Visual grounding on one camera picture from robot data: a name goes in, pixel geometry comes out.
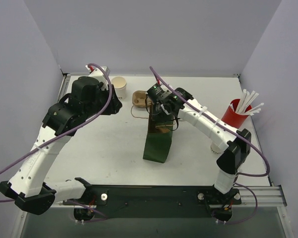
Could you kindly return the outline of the white paper cups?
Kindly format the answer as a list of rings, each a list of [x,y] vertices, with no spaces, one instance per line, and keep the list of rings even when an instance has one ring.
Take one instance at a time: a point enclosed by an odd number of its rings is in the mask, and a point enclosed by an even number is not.
[[[127,82],[125,78],[116,76],[111,80],[112,85],[115,88],[116,95],[119,99],[125,99],[127,95]]]

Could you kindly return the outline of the green paper bag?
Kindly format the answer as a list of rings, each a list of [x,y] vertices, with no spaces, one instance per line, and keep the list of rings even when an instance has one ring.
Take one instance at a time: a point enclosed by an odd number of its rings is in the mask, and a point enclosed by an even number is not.
[[[147,117],[136,116],[133,110],[147,109],[149,115]],[[143,159],[151,162],[165,163],[169,155],[172,143],[174,125],[176,124],[173,115],[158,115],[151,105],[133,105],[131,114],[137,119],[146,119],[148,121],[148,129],[145,139],[145,147]]]

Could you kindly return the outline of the white paper cup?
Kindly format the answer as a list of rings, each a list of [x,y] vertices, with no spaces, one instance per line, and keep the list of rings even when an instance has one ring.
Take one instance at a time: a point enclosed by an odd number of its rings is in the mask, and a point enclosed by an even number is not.
[[[222,153],[222,150],[213,142],[211,143],[210,149],[215,154],[221,154]]]

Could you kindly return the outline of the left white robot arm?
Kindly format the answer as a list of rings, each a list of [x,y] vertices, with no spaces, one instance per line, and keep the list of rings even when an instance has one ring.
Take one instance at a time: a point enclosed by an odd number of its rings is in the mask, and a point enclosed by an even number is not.
[[[107,76],[81,76],[72,90],[52,105],[45,115],[33,150],[18,172],[0,183],[0,192],[22,211],[41,215],[53,203],[92,198],[92,186],[82,178],[45,183],[44,179],[63,147],[76,131],[100,115],[117,114],[122,103]]]

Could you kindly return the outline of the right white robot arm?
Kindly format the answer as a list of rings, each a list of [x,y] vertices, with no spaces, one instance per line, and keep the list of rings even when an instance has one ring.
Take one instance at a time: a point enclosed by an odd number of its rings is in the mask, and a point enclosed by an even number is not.
[[[183,88],[174,92],[158,84],[146,91],[146,96],[153,102],[158,118],[172,115],[181,119],[206,135],[220,152],[216,164],[219,168],[214,188],[227,194],[237,180],[241,165],[250,154],[251,133],[228,125],[213,114]]]

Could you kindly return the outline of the brown cardboard cup carrier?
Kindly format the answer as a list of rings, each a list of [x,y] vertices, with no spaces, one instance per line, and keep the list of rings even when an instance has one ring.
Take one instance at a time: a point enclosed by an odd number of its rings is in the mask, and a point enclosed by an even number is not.
[[[148,106],[146,91],[137,90],[132,95],[132,104],[135,107],[145,108]]]

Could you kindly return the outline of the red cup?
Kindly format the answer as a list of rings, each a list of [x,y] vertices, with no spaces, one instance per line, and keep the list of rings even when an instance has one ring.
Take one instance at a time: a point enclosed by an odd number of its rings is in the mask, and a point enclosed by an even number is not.
[[[222,121],[232,127],[240,128],[249,115],[241,115],[235,112],[240,99],[234,99],[222,116]]]

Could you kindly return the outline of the white wrapped straws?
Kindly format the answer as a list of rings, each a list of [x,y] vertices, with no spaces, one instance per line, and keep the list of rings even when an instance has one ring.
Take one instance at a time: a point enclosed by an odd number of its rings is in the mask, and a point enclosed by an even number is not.
[[[233,109],[235,113],[241,116],[252,116],[255,113],[261,111],[261,107],[264,106],[264,103],[260,103],[257,106],[252,106],[252,103],[257,99],[259,93],[256,91],[247,91],[246,89],[242,90],[242,94],[238,99],[237,106]]]

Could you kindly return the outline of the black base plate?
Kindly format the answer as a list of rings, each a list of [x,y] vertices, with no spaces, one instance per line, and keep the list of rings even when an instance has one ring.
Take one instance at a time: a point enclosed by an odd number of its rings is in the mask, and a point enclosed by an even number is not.
[[[123,186],[93,185],[75,200],[73,215],[78,221],[105,218],[207,218],[227,205],[240,205],[237,188],[222,194],[213,186]]]

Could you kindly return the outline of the aluminium rail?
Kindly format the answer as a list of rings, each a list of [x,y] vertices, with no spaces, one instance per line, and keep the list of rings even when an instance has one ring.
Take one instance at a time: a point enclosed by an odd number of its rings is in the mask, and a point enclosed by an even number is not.
[[[26,197],[24,194],[17,196],[15,204],[22,210],[32,214],[43,214],[52,206],[75,206],[79,203],[75,200],[80,199],[92,187],[92,185],[81,186],[78,189],[69,189],[65,192],[57,189],[51,189],[43,185],[41,191],[34,196]],[[236,185],[240,193],[240,205],[232,206],[285,206],[286,200],[283,190],[280,186],[242,186]]]

